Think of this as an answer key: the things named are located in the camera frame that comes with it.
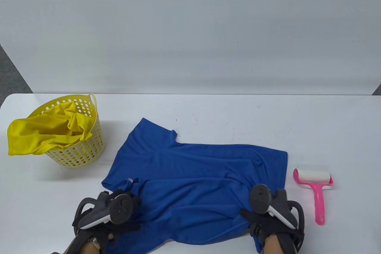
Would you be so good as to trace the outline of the person's right hand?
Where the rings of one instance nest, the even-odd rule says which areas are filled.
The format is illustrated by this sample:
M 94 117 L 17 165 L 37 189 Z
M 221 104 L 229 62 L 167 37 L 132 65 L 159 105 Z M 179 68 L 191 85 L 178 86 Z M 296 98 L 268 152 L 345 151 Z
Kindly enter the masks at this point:
M 262 247 L 265 247 L 270 236 L 276 236 L 284 252 L 301 249 L 304 234 L 299 229 L 286 226 L 277 217 L 244 208 L 240 210 L 240 215 L 249 222 L 250 235 L 257 238 Z

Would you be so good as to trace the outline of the person's left hand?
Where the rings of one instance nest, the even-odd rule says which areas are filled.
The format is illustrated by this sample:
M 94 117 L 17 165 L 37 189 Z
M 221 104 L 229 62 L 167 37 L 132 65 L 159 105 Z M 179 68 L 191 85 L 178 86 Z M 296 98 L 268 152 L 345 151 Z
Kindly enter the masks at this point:
M 104 252 L 110 240 L 119 239 L 126 233 L 138 231 L 140 223 L 133 221 L 142 205 L 142 199 L 131 192 L 117 190 L 106 197 L 104 214 L 96 211 L 98 219 L 89 228 L 93 238 Z

